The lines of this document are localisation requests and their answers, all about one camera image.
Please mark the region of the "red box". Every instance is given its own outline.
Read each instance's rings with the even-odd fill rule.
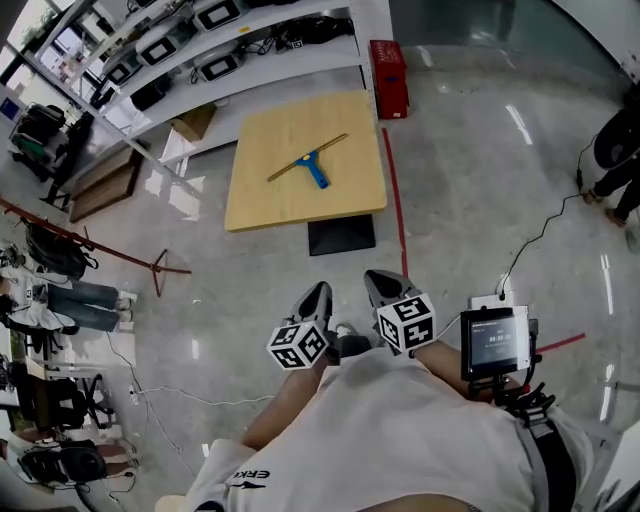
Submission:
[[[380,40],[372,40],[369,45],[378,98],[378,116],[380,119],[407,117],[407,66],[400,45],[395,41]]]

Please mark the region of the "cardboard box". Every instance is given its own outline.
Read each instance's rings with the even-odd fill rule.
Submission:
[[[169,121],[169,124],[186,140],[196,142],[204,137],[215,112],[216,106],[213,103],[207,103],[180,114]]]

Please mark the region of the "black power cord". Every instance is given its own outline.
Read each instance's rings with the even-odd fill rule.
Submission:
[[[511,272],[513,271],[513,267],[516,266],[516,263],[518,262],[518,258],[520,258],[520,255],[522,254],[522,252],[527,248],[527,246],[529,244],[532,244],[533,242],[537,242],[538,240],[540,240],[543,236],[545,231],[547,230],[547,225],[549,224],[549,221],[553,220],[553,219],[557,219],[558,217],[560,217],[563,213],[564,213],[564,208],[567,204],[567,201],[569,199],[573,199],[576,197],[581,197],[582,196],[582,187],[584,186],[584,180],[582,177],[582,170],[580,169],[580,161],[582,160],[582,155],[585,151],[587,151],[591,146],[593,146],[593,143],[596,140],[596,137],[599,135],[600,132],[596,133],[593,138],[591,139],[591,142],[582,149],[582,151],[580,151],[580,155],[578,156],[578,165],[577,165],[577,170],[576,170],[576,185],[578,186],[578,193],[577,194],[573,194],[571,196],[567,196],[562,200],[562,209],[560,210],[560,213],[556,214],[556,215],[552,215],[551,217],[548,217],[547,220],[544,223],[544,227],[542,228],[542,233],[540,233],[540,235],[538,235],[535,238],[532,238],[531,240],[527,240],[524,245],[520,248],[520,250],[518,251],[518,254],[516,254],[516,257],[513,260],[513,263],[511,264],[511,266],[509,267],[509,271],[507,272],[507,275],[504,276],[504,279],[502,280],[502,290],[500,291],[500,300],[503,301],[506,298],[505,292],[504,292],[504,287],[507,284],[507,279],[509,279],[509,276],[511,275]]]
[[[560,210],[560,213],[557,213],[556,215],[552,215],[551,217],[548,217],[547,220],[544,223],[544,227],[542,228],[542,233],[540,233],[537,237],[532,238],[531,240],[527,240],[524,243],[524,245],[520,248],[520,250],[518,251],[518,254],[516,254],[516,257],[513,260],[513,263],[511,264],[511,267],[509,267],[509,272],[507,272],[507,275],[502,280],[502,291],[500,292],[500,300],[504,300],[506,298],[506,295],[504,293],[504,287],[505,287],[505,285],[507,283],[507,279],[509,279],[509,276],[511,275],[511,271],[513,270],[513,267],[516,266],[516,263],[518,262],[518,258],[520,257],[522,252],[527,248],[527,246],[529,244],[532,244],[533,242],[536,242],[536,241],[540,240],[544,236],[544,233],[547,230],[547,225],[549,224],[549,221],[551,221],[553,219],[557,219],[558,217],[560,217],[564,213],[564,207],[567,204],[567,201],[569,199],[573,199],[575,197],[581,197],[581,195],[582,194],[573,194],[572,196],[565,197],[562,200],[562,209]]]

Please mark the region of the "red coat rack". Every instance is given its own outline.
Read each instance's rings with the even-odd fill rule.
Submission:
[[[167,253],[167,249],[165,249],[164,251],[162,251],[162,253],[160,254],[160,256],[158,257],[158,259],[153,262],[153,263],[148,263],[146,261],[142,261],[139,260],[137,258],[134,258],[132,256],[129,256],[127,254],[123,254],[121,252],[118,251],[114,251],[113,249],[110,249],[109,247],[106,247],[102,244],[98,244],[96,242],[93,242],[91,240],[89,240],[88,238],[85,238],[83,236],[80,236],[76,233],[72,233],[71,231],[67,231],[66,229],[63,229],[59,226],[56,226],[55,224],[51,224],[48,220],[45,219],[41,219],[40,217],[33,215],[32,213],[29,213],[21,208],[18,208],[17,206],[5,201],[4,199],[2,199],[0,197],[0,206],[5,208],[5,215],[9,212],[13,212],[17,215],[20,216],[20,218],[24,218],[27,219],[30,222],[33,222],[34,224],[37,224],[39,226],[42,226],[43,228],[46,228],[50,231],[53,231],[54,233],[57,233],[60,236],[64,236],[65,238],[69,238],[71,240],[75,240],[76,242],[80,242],[81,244],[87,245],[88,247],[92,247],[94,249],[98,249],[99,251],[102,252],[106,252],[107,254],[111,254],[112,256],[115,256],[116,258],[120,258],[123,259],[125,261],[128,261],[130,263],[134,263],[136,265],[140,265],[141,267],[147,268],[149,270],[151,270],[151,274],[153,275],[153,284],[155,284],[156,286],[156,293],[158,295],[158,297],[160,297],[161,291],[160,291],[160,285],[158,284],[158,274],[160,272],[173,272],[175,274],[191,274],[191,270],[184,270],[184,269],[179,269],[179,268],[169,268],[169,267],[162,267],[160,265],[158,265],[158,263],[160,262],[160,260],[162,259],[162,257]]]

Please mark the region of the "black stand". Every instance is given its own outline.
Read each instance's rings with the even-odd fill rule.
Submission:
[[[309,255],[321,256],[376,246],[373,217],[358,215],[309,222]]]

